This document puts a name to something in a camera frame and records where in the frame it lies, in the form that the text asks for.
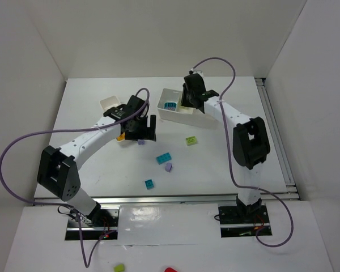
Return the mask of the turquoise round lego piece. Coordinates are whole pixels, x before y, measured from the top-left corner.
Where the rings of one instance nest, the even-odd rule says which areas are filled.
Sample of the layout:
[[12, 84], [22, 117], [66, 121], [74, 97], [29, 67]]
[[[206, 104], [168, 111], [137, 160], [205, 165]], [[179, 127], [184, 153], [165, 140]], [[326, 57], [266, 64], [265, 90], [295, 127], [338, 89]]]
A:
[[164, 104], [164, 109], [169, 111], [175, 111], [177, 107], [177, 104], [174, 102], [166, 102]]

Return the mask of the yellow round flower lego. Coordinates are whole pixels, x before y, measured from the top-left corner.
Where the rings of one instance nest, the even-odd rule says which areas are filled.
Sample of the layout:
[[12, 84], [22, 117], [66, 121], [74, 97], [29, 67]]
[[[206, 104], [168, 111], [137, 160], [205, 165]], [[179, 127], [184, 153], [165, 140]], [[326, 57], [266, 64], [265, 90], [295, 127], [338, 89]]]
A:
[[124, 133], [122, 133], [119, 137], [117, 137], [116, 138], [117, 139], [117, 141], [124, 141], [125, 140], [125, 134]]

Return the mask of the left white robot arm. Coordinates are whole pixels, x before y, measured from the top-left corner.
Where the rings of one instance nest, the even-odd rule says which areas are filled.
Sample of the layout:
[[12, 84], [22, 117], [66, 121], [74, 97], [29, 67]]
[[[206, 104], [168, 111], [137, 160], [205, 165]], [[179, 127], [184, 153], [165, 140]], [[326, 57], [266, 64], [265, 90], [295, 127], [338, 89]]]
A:
[[90, 131], [61, 147], [46, 147], [41, 153], [37, 182], [93, 225], [109, 223], [109, 213], [82, 189], [79, 170], [121, 134], [130, 141], [156, 141], [156, 116], [147, 111], [148, 104], [133, 95], [126, 104], [107, 109]]

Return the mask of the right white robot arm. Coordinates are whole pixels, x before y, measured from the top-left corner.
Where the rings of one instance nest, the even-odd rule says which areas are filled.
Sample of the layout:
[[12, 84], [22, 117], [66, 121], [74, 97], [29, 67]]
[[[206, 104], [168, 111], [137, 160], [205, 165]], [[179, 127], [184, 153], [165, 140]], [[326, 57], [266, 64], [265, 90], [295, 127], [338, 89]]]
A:
[[181, 105], [208, 114], [224, 126], [229, 173], [238, 189], [236, 205], [245, 215], [261, 207], [262, 164], [270, 153], [265, 122], [242, 114], [223, 100], [223, 95], [206, 90], [203, 75], [190, 71], [184, 77]]

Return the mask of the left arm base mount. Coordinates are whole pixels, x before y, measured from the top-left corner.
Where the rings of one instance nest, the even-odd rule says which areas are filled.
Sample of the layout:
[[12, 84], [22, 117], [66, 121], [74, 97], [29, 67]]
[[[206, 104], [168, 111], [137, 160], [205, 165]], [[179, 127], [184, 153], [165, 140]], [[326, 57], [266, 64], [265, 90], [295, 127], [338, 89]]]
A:
[[[79, 220], [76, 218], [74, 210], [64, 208], [62, 206], [57, 208], [57, 212], [67, 217], [67, 227], [65, 240], [79, 241]], [[105, 209], [105, 215], [93, 223], [82, 214], [79, 214], [80, 224], [82, 226], [83, 240], [98, 240], [100, 236], [103, 240], [117, 240], [118, 239], [118, 220], [120, 215], [119, 207], [110, 207]]]

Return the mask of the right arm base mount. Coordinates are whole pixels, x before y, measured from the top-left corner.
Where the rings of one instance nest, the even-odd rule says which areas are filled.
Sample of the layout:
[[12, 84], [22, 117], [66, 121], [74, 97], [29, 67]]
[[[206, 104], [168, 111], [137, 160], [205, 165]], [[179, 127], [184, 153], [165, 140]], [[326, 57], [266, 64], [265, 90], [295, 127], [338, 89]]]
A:
[[272, 236], [269, 214], [266, 205], [248, 216], [242, 216], [236, 203], [218, 202], [218, 212], [214, 219], [220, 225], [221, 238]]

